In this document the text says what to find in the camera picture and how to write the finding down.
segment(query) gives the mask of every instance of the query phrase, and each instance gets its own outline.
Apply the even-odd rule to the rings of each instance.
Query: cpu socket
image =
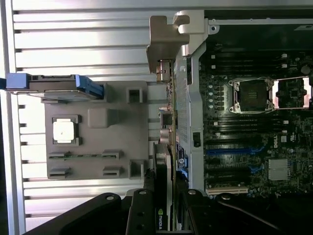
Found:
[[[236,78],[228,82],[233,87],[233,106],[235,114],[262,114],[274,110],[272,87],[274,81],[267,77]]]

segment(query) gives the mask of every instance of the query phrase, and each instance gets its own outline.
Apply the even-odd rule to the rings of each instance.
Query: connector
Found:
[[[223,187],[223,188],[207,188],[207,195],[218,195],[221,193],[243,194],[248,193],[247,187]]]

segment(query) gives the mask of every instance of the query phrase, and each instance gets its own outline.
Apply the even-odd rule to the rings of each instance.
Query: circuit board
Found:
[[[200,58],[209,196],[223,188],[248,197],[313,189],[312,65],[303,51],[215,48]]]

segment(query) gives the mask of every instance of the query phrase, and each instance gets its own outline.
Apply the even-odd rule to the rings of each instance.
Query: gray plastic shroud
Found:
[[[48,178],[143,177],[149,158],[147,83],[99,84],[106,87],[104,100],[45,104]],[[67,116],[80,117],[80,145],[54,144],[53,120]]]

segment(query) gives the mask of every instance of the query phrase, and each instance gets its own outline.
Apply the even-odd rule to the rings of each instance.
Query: screw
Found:
[[[222,195],[222,199],[223,200],[230,200],[230,196],[229,195]]]
[[[196,194],[196,191],[194,191],[194,190],[189,190],[188,193],[191,194],[191,195],[195,195],[195,194]]]

